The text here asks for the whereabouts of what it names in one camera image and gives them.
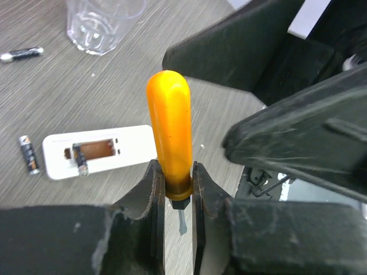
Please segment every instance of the black plastic part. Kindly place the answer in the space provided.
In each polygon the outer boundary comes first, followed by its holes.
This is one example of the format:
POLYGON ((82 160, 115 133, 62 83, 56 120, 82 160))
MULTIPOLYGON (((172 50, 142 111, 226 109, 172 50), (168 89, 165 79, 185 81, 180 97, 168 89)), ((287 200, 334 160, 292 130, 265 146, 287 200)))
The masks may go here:
POLYGON ((164 271, 165 177, 156 160, 112 206, 0 211, 0 274, 150 274, 164 271))
POLYGON ((263 192, 269 186, 273 186, 278 181, 278 172, 264 171, 257 168, 250 168, 245 166, 242 172, 239 186, 236 191, 235 198, 238 199, 262 199, 265 201, 273 200, 278 201, 282 194, 282 187, 278 186, 267 190, 264 194, 257 197, 254 194, 263 192))
POLYGON ((273 183, 273 184, 270 184, 269 186, 267 186, 266 188, 264 189, 260 189, 258 187, 255 187, 253 190, 252 190, 252 194, 259 198, 265 194, 268 194, 268 192, 272 191, 273 189, 277 188, 278 186, 281 186, 284 182, 286 182, 287 180, 289 180, 290 177, 289 176, 285 176, 284 178, 282 179, 279 179, 277 182, 273 183))
POLYGON ((265 105, 271 105, 331 77, 343 61, 332 47, 287 34, 250 91, 265 105))
POLYGON ((349 206, 233 199, 193 168, 194 274, 366 274, 367 223, 349 206))
POLYGON ((224 274, 366 274, 366 221, 350 206, 227 199, 225 211, 224 274))
POLYGON ((193 166, 193 270, 194 275, 222 274, 229 260, 228 221, 223 201, 231 196, 209 176, 201 163, 193 166))
POLYGON ((367 57, 367 1, 332 0, 309 38, 333 47, 350 57, 367 57))
POLYGON ((304 0, 256 0, 168 49, 162 66, 252 92, 304 0))
POLYGON ((367 202, 366 75, 362 64, 238 122, 226 157, 367 202))
POLYGON ((185 210, 190 204, 190 197, 182 201, 171 201, 172 208, 175 210, 185 210))

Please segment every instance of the battery compartment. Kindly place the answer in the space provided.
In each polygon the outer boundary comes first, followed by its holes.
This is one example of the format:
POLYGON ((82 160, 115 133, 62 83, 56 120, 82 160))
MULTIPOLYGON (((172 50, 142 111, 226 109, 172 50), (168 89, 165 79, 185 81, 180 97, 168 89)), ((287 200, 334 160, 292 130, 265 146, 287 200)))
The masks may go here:
MULTIPOLYGON (((106 158, 108 156, 120 155, 120 150, 115 150, 114 140, 100 140, 97 142, 80 143, 80 150, 84 154, 86 160, 106 158)), ((72 159, 72 149, 64 150, 65 159, 72 159)))

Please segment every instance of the white object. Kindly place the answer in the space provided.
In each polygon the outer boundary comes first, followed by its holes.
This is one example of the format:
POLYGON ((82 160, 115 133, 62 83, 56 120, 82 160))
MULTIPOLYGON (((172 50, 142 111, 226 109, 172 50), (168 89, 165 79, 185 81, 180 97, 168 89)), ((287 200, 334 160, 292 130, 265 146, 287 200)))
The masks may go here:
MULTIPOLYGON (((279 173, 278 174, 278 180, 283 179, 285 176, 287 176, 287 175, 279 173)), ((282 192, 280 193, 280 198, 279 198, 279 200, 281 202, 286 202, 288 200, 289 187, 290 187, 289 182, 290 182, 290 180, 287 180, 286 182, 284 182, 282 184, 282 192)))
POLYGON ((362 203, 362 213, 363 217, 367 219, 367 205, 365 203, 362 203))
POLYGON ((343 63, 343 71, 354 69, 359 64, 362 64, 363 60, 357 56, 356 54, 352 55, 351 57, 347 58, 343 63))
MULTIPOLYGON (((227 0, 235 10, 247 5, 250 1, 256 0, 227 0)), ((294 36, 306 39, 312 29, 320 19, 321 15, 329 5, 331 0, 305 0, 289 26, 288 32, 294 36)))
POLYGON ((153 130, 149 125, 50 135, 42 143, 48 177, 61 180, 79 175, 76 162, 64 155, 65 149, 72 148, 74 143, 110 139, 116 154, 88 160, 90 174, 149 162, 157 157, 153 130))

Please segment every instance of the black battery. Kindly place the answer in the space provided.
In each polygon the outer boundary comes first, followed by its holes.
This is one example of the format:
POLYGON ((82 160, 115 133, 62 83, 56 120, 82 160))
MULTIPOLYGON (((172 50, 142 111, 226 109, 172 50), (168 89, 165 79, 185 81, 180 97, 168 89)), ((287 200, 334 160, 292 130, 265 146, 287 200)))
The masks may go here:
POLYGON ((35 175, 40 172, 36 155, 34 154, 34 149, 32 143, 28 136, 21 136, 19 138, 19 143, 23 153, 24 160, 28 167, 29 175, 35 175))
POLYGON ((80 176, 88 176, 88 165, 87 159, 85 158, 83 152, 81 151, 80 144, 73 144, 73 155, 74 160, 78 166, 78 172, 80 176))
POLYGON ((41 56, 44 49, 41 47, 34 47, 29 49, 11 50, 7 53, 0 54, 0 61, 2 63, 10 63, 15 60, 23 60, 26 58, 41 56))

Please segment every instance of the screwdriver shaft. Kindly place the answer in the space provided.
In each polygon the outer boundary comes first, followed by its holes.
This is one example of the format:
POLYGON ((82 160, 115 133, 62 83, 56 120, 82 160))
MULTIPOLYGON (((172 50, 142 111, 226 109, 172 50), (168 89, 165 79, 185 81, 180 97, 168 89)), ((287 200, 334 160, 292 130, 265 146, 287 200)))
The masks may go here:
POLYGON ((178 218, 179 218, 179 233, 182 236, 188 232, 188 227, 186 226, 186 220, 185 220, 185 212, 183 210, 178 211, 178 218))

